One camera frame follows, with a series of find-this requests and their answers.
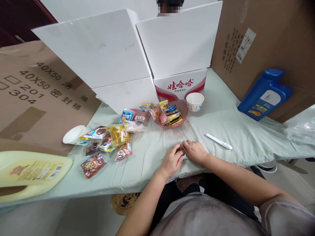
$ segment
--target blue plastic bottle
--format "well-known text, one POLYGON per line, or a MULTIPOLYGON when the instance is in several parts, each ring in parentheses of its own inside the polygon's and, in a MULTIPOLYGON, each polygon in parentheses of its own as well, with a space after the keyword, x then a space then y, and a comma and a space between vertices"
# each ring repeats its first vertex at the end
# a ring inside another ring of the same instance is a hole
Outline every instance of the blue plastic bottle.
POLYGON ((288 100, 292 91, 279 82, 283 74, 277 68, 265 70, 237 109, 259 121, 288 100))

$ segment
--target white paper cup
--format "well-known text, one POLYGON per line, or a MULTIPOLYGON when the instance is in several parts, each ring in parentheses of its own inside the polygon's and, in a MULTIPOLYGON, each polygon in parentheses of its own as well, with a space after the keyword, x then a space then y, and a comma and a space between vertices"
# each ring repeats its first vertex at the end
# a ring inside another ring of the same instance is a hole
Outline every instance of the white paper cup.
POLYGON ((65 144, 74 144, 80 146, 86 146, 88 144, 87 140, 79 139, 82 135, 85 135, 89 132, 89 130, 84 126, 80 125, 74 127, 73 129, 69 130, 68 133, 63 137, 62 141, 65 144))
POLYGON ((188 109, 190 111, 196 112, 201 109, 202 103, 204 101, 204 96, 201 93, 190 93, 186 97, 188 109))

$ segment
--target cardboard box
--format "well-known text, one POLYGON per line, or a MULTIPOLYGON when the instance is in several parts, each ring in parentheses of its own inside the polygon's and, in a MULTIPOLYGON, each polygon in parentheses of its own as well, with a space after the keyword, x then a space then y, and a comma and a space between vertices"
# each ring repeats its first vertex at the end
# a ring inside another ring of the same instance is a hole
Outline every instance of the cardboard box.
POLYGON ((186 99, 193 92, 203 94, 207 69, 194 70, 182 74, 154 79, 155 88, 160 101, 186 99))
POLYGON ((141 103, 155 105, 159 102, 152 77, 94 88, 93 91, 117 114, 126 108, 139 110, 141 103))
POLYGON ((154 78, 210 66, 221 8, 214 2, 137 23, 154 78))
POLYGON ((267 68, 285 71, 280 80, 292 97, 269 117, 285 122, 315 103, 315 34, 309 1, 223 2, 212 68, 242 100, 267 68))
POLYGON ((100 101, 43 42, 0 49, 0 151, 65 156, 67 131, 87 125, 100 101))
POLYGON ((34 29, 33 32, 91 88, 150 77, 136 23, 122 9, 34 29))

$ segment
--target white cardboard box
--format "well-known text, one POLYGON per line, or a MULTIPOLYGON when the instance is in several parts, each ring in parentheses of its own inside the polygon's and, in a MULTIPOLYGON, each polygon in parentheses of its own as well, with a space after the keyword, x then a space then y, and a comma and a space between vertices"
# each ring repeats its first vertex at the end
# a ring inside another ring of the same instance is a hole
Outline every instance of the white cardboard box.
POLYGON ((221 8, 215 2, 136 24, 154 78, 210 66, 221 8))
POLYGON ((155 88, 161 101, 186 99, 193 92, 203 93, 207 69, 154 79, 155 88))
POLYGON ((137 13, 123 9, 33 29, 88 86, 151 76, 136 29, 137 13))
POLYGON ((152 77, 92 89, 117 114, 126 108, 139 109, 141 103, 159 102, 152 77))

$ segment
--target white pen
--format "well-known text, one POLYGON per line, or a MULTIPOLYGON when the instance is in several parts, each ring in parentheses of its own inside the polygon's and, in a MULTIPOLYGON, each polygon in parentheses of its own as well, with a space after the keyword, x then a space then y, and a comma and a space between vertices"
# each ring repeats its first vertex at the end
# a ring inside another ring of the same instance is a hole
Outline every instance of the white pen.
POLYGON ((221 140, 218 140, 217 138, 213 137, 212 135, 210 134, 207 134, 207 133, 203 133, 207 138, 209 139, 212 139, 213 141, 215 141, 216 143, 220 144, 221 146, 225 147, 226 149, 229 149, 229 150, 232 150, 232 146, 225 143, 225 142, 222 142, 221 140))

